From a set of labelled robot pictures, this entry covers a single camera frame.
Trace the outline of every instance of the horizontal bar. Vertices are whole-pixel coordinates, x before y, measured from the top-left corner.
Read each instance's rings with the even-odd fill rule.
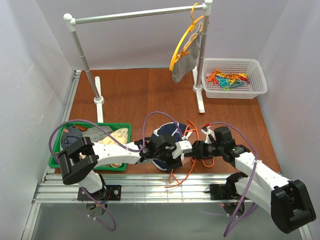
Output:
[[[206,5],[197,5],[194,10],[203,10]],[[135,11],[135,12],[126,12],[126,13],[118,13],[104,16],[92,16],[92,17],[83,17],[76,18],[75,24],[88,24],[88,23],[96,23],[103,21],[110,21],[116,19],[129,19],[129,18],[137,18],[137,17],[145,17],[145,16],[153,16],[153,15],[161,15],[161,14],[173,14],[173,13],[183,13],[187,11],[191,11],[193,6],[179,6],[179,7],[170,7],[170,8],[162,8],[155,10],[145,10],[145,11]]]

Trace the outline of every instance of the green plastic tray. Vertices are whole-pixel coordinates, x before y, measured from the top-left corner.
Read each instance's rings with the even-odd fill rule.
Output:
[[[57,152],[60,151],[60,138],[61,138],[61,134],[62,134],[62,131],[64,130],[64,128],[72,126],[74,124],[77,124],[77,125],[80,125],[80,126],[84,126],[86,128],[92,128],[93,127],[90,123],[77,122],[77,121],[72,122],[72,123],[68,123],[65,126],[61,127],[59,132],[58,132],[57,138],[55,140],[54,146],[53,146],[53,152],[54,153],[57,153]],[[128,129],[128,142],[127,143],[130,142],[131,124],[129,124],[129,123],[104,123],[104,122],[103,123],[97,122],[96,124],[98,126],[109,126],[113,131],[118,130],[118,129],[124,129],[124,128]],[[49,167],[55,168],[55,169],[60,168],[59,164],[56,163],[56,161],[55,161],[53,156],[51,156],[51,158],[50,158]],[[123,172],[124,170],[126,170],[126,168],[127,168],[127,164],[124,163],[120,167],[97,166],[94,169],[95,170],[104,170],[104,171],[113,171],[113,172]]]

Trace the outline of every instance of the gray floor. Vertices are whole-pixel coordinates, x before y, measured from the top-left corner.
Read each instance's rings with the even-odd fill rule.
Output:
[[[33,240],[300,240],[298,230],[282,233],[271,217],[258,208],[244,218],[224,238],[229,218],[220,213],[220,203],[109,204],[117,220],[117,230],[109,232],[86,216],[83,203],[42,203]],[[112,224],[106,214],[101,217]]]

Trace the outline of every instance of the wooden floor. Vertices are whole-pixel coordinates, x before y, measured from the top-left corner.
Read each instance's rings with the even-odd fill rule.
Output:
[[[272,170],[280,172],[269,134],[260,110],[258,100],[252,99],[214,99],[207,98],[203,91],[205,113],[198,113],[196,95],[192,90],[193,77],[188,73],[180,83],[174,83],[168,69],[122,69],[122,70],[93,70],[93,76],[100,76],[101,93],[105,99],[103,117],[106,123],[132,124],[131,141],[142,138],[142,125],[147,114],[153,111],[163,111],[176,121],[187,123],[193,121],[198,128],[206,123],[226,122],[241,130],[252,142],[259,154],[259,159]],[[70,120],[86,119],[97,121],[97,110],[94,104],[94,94],[87,76],[82,72]],[[153,115],[146,126],[146,136],[154,129],[170,120],[163,115]],[[248,144],[236,132],[232,132],[237,144]],[[193,173],[234,173],[237,172],[221,157],[214,159],[215,165],[206,168],[199,161]],[[176,170],[176,173],[187,173],[191,163]],[[162,173],[152,163],[130,165],[125,174],[155,174]]]

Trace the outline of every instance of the striped fabric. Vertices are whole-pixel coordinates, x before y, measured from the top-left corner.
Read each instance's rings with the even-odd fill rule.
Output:
[[[82,131],[75,126],[65,127],[62,131],[60,144],[63,149],[73,144],[83,136]]]

